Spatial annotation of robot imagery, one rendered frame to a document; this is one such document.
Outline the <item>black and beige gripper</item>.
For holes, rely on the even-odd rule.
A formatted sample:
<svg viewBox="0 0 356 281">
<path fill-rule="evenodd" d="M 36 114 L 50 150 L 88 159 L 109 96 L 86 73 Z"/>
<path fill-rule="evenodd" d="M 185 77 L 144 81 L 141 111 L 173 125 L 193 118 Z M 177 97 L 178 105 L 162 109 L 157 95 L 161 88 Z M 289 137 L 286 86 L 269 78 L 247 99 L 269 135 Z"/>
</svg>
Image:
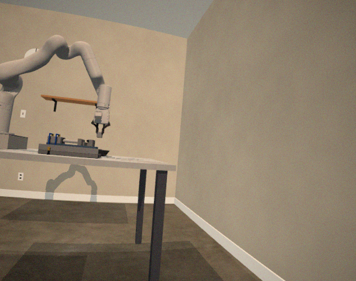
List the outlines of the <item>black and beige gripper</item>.
<svg viewBox="0 0 356 281">
<path fill-rule="evenodd" d="M 98 124 L 103 124 L 103 128 L 102 128 L 102 135 L 104 134 L 104 129 L 108 126 L 110 126 L 110 122 L 109 122 L 109 110 L 106 108 L 96 108 L 97 112 L 102 112 L 102 119 L 93 119 L 93 121 L 91 122 L 95 127 L 96 127 L 96 133 L 98 133 Z M 94 123 L 96 122 L 96 123 Z"/>
</svg>

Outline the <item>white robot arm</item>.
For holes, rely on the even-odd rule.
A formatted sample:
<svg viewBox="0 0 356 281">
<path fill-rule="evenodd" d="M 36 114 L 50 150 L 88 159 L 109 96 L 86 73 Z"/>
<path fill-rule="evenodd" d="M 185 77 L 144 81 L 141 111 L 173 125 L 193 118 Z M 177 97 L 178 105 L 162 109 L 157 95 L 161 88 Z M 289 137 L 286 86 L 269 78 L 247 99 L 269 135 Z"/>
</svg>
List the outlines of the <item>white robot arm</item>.
<svg viewBox="0 0 356 281">
<path fill-rule="evenodd" d="M 0 64 L 0 84 L 2 84 L 0 89 L 0 133 L 9 133 L 13 103 L 23 86 L 20 75 L 42 68 L 55 54 L 63 60 L 81 56 L 98 95 L 97 108 L 110 108 L 112 87 L 105 85 L 91 46 L 82 41 L 77 41 L 68 46 L 64 37 L 54 35 L 48 38 L 44 45 L 30 56 Z M 14 133 L 9 134 L 14 135 Z"/>
</svg>

